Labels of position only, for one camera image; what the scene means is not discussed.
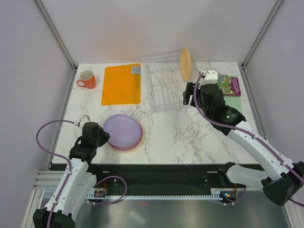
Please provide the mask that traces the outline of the right aluminium frame post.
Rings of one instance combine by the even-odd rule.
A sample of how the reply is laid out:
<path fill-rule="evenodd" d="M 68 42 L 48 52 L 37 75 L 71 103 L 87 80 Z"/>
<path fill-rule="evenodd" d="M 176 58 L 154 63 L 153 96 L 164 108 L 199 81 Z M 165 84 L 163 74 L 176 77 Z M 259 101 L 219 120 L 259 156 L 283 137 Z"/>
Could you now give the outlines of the right aluminium frame post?
<path fill-rule="evenodd" d="M 259 30 L 253 44 L 251 45 L 248 53 L 245 56 L 245 59 L 240 64 L 242 69 L 245 69 L 248 63 L 250 62 L 252 56 L 254 55 L 256 49 L 258 48 L 259 44 L 263 40 L 264 36 L 266 35 L 267 31 L 269 30 L 270 26 L 275 20 L 276 15 L 280 11 L 282 5 L 284 4 L 285 0 L 276 0 L 273 7 L 271 8 L 266 20 L 264 21 L 261 29 Z"/>

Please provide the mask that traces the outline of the aluminium frame post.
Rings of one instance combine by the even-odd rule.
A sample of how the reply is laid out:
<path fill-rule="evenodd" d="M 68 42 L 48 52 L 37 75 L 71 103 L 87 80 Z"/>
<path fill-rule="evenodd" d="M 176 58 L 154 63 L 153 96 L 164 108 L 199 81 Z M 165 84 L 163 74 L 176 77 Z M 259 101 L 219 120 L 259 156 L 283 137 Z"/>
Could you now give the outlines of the aluminium frame post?
<path fill-rule="evenodd" d="M 259 44 L 263 40 L 264 36 L 266 35 L 267 31 L 269 30 L 270 26 L 275 20 L 276 15 L 280 11 L 282 5 L 284 4 L 285 0 L 276 0 L 273 7 L 271 8 L 266 20 L 264 21 L 261 29 L 259 30 L 253 44 L 251 45 L 248 53 L 245 56 L 245 59 L 240 64 L 242 69 L 245 69 L 248 63 L 250 62 L 252 56 L 254 55 L 256 49 L 258 48 Z"/>
<path fill-rule="evenodd" d="M 40 12 L 43 20 L 45 21 L 48 29 L 50 30 L 53 38 L 55 39 L 56 43 L 59 45 L 60 50 L 62 51 L 64 57 L 66 58 L 67 62 L 71 66 L 74 72 L 77 71 L 77 66 L 75 64 L 75 61 L 73 60 L 72 56 L 70 55 L 59 31 L 57 30 L 50 14 L 47 11 L 47 8 L 43 4 L 42 0 L 33 0 L 33 3 L 37 7 L 38 11 Z"/>

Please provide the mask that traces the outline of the purple plate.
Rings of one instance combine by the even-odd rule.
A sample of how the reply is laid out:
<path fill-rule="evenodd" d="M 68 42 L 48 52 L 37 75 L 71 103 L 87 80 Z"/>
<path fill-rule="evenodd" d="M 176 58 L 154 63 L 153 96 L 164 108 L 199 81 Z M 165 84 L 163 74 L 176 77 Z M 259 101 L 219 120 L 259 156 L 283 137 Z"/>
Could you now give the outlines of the purple plate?
<path fill-rule="evenodd" d="M 142 128 L 137 120 L 126 114 L 110 116 L 104 122 L 103 130 L 110 134 L 108 143 L 113 148 L 123 151 L 136 147 L 143 136 Z"/>

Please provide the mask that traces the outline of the purple children's book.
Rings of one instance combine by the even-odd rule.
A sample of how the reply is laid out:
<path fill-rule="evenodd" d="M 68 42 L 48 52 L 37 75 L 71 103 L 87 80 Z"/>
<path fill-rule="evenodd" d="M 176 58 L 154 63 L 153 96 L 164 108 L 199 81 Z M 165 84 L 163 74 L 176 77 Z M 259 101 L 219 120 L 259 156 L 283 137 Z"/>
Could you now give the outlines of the purple children's book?
<path fill-rule="evenodd" d="M 241 96 L 240 84 L 237 77 L 220 76 L 217 85 L 224 96 Z"/>

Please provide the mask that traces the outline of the orange ceramic mug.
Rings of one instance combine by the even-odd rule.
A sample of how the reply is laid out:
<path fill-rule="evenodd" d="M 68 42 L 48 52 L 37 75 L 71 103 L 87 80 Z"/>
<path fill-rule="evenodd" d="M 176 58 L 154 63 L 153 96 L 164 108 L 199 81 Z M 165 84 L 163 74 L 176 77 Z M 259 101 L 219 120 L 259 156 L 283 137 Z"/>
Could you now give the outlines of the orange ceramic mug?
<path fill-rule="evenodd" d="M 79 87 L 85 87 L 88 89 L 94 89 L 96 87 L 96 79 L 93 71 L 85 70 L 80 74 L 80 79 L 77 80 L 76 84 Z"/>

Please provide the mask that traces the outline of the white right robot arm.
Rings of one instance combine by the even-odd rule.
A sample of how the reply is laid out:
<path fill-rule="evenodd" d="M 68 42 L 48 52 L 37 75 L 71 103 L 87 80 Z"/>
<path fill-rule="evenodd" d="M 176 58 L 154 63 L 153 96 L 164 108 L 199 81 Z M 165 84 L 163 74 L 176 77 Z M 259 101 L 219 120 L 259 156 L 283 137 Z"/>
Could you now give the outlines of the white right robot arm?
<path fill-rule="evenodd" d="M 304 163 L 285 157 L 257 134 L 243 114 L 226 105 L 217 84 L 188 82 L 183 104 L 196 107 L 215 129 L 239 144 L 262 167 L 259 171 L 228 162 L 218 171 L 221 186 L 234 183 L 252 187 L 278 206 L 285 205 L 303 187 Z"/>

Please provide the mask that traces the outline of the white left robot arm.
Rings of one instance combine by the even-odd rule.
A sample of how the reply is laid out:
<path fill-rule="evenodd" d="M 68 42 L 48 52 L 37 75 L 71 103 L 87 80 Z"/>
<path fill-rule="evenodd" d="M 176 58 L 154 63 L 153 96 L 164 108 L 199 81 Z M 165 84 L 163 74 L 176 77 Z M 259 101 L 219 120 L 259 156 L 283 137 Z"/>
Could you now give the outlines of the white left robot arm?
<path fill-rule="evenodd" d="M 43 209 L 33 215 L 36 228 L 74 228 L 76 217 L 89 191 L 104 182 L 99 171 L 89 172 L 88 168 L 97 154 L 97 149 L 108 142 L 110 134 L 104 132 L 95 122 L 87 122 L 82 127 L 70 150 L 69 156 L 56 156 L 67 161 L 67 166 L 55 193 Z"/>

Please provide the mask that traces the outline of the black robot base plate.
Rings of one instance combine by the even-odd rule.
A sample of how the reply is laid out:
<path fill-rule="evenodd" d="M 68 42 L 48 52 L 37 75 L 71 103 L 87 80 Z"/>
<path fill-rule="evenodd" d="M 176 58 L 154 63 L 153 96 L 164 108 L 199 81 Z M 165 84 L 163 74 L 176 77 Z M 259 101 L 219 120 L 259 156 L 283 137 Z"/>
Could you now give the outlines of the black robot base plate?
<path fill-rule="evenodd" d="M 207 195 L 212 188 L 244 187 L 219 175 L 220 168 L 217 164 L 91 164 L 88 171 L 111 195 Z"/>

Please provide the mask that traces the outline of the green cutting mat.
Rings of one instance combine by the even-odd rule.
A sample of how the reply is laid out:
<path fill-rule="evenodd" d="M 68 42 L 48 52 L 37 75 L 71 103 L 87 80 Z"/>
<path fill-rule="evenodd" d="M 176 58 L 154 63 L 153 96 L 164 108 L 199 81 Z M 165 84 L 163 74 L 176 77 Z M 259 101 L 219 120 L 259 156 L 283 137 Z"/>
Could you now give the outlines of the green cutting mat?
<path fill-rule="evenodd" d="M 243 113 L 241 98 L 237 96 L 224 96 L 226 105 L 237 109 L 240 113 Z"/>

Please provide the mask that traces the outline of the orange cutting mat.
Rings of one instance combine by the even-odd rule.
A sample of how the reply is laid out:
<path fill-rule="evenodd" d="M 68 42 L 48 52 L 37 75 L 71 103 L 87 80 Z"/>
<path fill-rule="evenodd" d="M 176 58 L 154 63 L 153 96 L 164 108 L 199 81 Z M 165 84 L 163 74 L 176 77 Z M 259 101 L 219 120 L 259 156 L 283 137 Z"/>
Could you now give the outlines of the orange cutting mat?
<path fill-rule="evenodd" d="M 106 67 L 101 105 L 132 105 L 140 102 L 141 64 Z"/>

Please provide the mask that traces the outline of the light yellow plate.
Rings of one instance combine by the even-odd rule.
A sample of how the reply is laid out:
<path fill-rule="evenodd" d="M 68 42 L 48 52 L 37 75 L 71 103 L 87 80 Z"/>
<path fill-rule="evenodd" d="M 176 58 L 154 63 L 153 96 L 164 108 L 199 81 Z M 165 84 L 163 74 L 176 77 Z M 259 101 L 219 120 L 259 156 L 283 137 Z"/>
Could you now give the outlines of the light yellow plate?
<path fill-rule="evenodd" d="M 133 149 L 131 149 L 131 150 L 122 151 L 122 153 L 127 154 L 127 153 L 135 153 L 135 152 L 138 152 L 138 151 L 139 151 L 139 149 L 138 149 L 138 148 L 133 148 Z"/>

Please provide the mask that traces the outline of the left aluminium frame post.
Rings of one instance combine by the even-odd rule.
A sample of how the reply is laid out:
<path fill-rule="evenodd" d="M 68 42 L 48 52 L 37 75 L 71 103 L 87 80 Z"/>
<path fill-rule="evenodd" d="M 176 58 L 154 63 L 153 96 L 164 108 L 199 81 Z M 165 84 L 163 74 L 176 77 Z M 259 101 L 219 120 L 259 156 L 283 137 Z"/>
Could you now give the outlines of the left aluminium frame post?
<path fill-rule="evenodd" d="M 59 31 L 57 30 L 50 14 L 47 11 L 47 8 L 43 4 L 42 0 L 33 0 L 33 3 L 37 7 L 38 11 L 40 12 L 43 20 L 45 21 L 48 29 L 50 30 L 53 38 L 55 39 L 56 43 L 59 45 L 60 50 L 62 51 L 64 57 L 66 58 L 67 62 L 71 66 L 74 72 L 77 71 L 77 66 L 75 64 L 75 61 L 73 60 L 72 56 L 70 55 Z"/>

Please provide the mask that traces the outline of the pink plate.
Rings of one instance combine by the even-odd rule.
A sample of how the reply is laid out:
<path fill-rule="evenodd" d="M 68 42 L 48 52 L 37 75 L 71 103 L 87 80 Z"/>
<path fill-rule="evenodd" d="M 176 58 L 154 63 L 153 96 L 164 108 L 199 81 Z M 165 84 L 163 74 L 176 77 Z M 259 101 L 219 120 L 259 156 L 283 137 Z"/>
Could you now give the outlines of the pink plate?
<path fill-rule="evenodd" d="M 135 143 L 133 143 L 132 145 L 128 145 L 128 146 L 117 146 L 117 145 L 113 145 L 113 144 L 111 144 L 111 143 L 108 143 L 108 144 L 109 144 L 112 148 L 114 148 L 115 150 L 117 150 L 117 151 L 123 151 L 123 152 L 125 152 L 125 151 L 130 151 L 130 150 L 136 148 L 136 147 L 141 143 L 141 141 L 142 141 L 142 139 L 143 139 L 143 129 L 142 129 L 142 127 L 140 127 L 140 129 L 141 129 L 140 137 L 139 137 L 138 140 L 137 140 Z"/>

